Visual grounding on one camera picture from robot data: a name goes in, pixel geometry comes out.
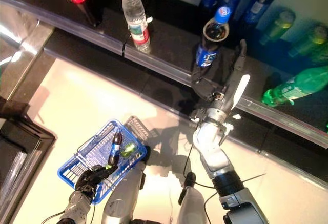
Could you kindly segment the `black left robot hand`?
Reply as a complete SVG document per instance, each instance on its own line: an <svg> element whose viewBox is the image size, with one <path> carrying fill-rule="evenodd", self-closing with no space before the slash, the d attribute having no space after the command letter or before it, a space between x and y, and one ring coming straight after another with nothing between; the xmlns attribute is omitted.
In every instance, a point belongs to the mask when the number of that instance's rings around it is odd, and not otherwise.
<svg viewBox="0 0 328 224"><path fill-rule="evenodd" d="M92 201L95 198L97 186L117 169L118 166L95 165L92 170L86 170L82 173L75 184L75 191L82 192Z"/></svg>

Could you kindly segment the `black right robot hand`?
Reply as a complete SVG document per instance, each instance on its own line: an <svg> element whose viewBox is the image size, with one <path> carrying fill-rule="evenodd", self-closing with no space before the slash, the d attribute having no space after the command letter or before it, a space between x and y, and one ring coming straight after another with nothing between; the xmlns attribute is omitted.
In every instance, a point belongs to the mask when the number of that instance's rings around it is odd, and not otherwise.
<svg viewBox="0 0 328 224"><path fill-rule="evenodd" d="M241 99L250 80L250 75L244 73L246 55L247 43L245 39L242 39L235 50L233 69L222 87L206 79L205 73L196 67L191 75L193 90L206 101L213 99L214 93L219 92L223 94L223 101L227 103L231 101L235 106Z"/></svg>

